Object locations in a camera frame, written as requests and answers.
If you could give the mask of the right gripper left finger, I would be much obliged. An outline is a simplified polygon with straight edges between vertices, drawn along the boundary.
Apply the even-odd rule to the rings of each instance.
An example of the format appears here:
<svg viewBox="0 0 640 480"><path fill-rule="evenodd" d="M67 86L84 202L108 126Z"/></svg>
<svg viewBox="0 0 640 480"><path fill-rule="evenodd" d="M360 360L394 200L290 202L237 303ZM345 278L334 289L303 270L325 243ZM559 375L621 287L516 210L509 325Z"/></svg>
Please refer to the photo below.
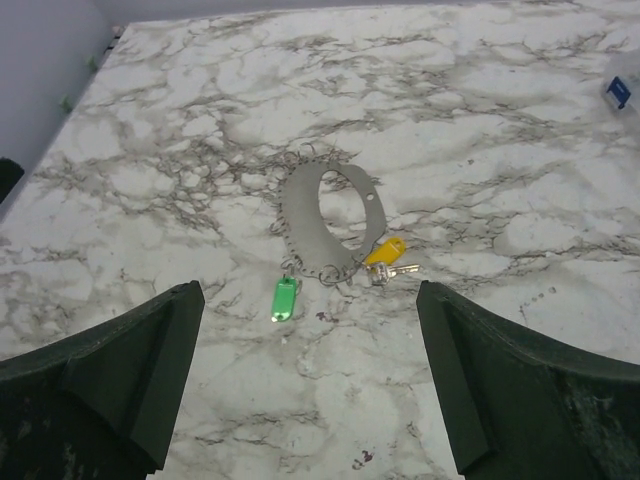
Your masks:
<svg viewBox="0 0 640 480"><path fill-rule="evenodd" d="M2 361L2 478L144 479L163 469L203 310L191 281Z"/></svg>

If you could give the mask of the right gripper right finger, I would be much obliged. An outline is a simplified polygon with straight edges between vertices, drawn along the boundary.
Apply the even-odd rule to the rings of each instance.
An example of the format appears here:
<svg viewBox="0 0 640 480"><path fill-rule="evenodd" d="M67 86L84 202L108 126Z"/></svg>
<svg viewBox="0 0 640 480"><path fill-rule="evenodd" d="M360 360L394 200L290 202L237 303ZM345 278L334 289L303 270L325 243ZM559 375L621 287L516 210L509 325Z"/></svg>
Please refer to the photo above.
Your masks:
<svg viewBox="0 0 640 480"><path fill-rule="evenodd" d="M639 368L502 318L424 281L422 336L466 479L636 479Z"/></svg>

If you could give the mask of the small brass key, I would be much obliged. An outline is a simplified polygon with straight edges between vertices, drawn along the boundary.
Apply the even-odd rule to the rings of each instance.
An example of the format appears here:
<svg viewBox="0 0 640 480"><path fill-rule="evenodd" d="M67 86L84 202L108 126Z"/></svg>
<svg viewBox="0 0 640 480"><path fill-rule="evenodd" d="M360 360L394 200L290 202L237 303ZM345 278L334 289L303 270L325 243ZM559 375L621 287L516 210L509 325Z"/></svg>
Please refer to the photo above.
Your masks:
<svg viewBox="0 0 640 480"><path fill-rule="evenodd" d="M372 286L385 286L398 275L415 273L420 270L419 264L392 266L384 262L376 262L366 267L369 282Z"/></svg>

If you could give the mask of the yellow key tag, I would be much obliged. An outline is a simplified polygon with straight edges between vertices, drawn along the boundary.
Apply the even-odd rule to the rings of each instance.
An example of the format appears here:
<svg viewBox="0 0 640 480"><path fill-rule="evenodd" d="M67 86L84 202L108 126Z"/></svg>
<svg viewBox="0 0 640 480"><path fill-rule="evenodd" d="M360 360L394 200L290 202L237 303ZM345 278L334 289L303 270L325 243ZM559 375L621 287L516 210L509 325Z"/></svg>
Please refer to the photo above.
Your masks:
<svg viewBox="0 0 640 480"><path fill-rule="evenodd" d="M385 263L386 265L391 265L397 261L405 251L406 244L402 238L390 237L367 256L365 264Z"/></svg>

